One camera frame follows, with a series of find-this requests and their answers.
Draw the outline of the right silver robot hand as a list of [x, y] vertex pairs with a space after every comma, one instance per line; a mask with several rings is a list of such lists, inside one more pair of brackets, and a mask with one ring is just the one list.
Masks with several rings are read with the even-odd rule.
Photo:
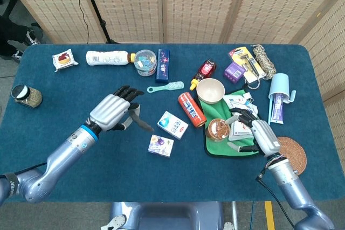
[[228, 125], [236, 121], [242, 122], [251, 129], [253, 134], [253, 145], [237, 146], [228, 141], [230, 148], [237, 152], [258, 152], [264, 157], [280, 152], [280, 142], [266, 121], [255, 117], [246, 109], [231, 108], [229, 111], [232, 116], [225, 121]]

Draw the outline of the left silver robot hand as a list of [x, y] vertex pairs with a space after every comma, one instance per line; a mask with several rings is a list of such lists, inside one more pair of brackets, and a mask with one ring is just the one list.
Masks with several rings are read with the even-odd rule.
[[126, 130], [132, 122], [143, 126], [139, 118], [140, 105], [132, 101], [144, 92], [129, 85], [107, 95], [89, 114], [86, 125], [100, 131]]

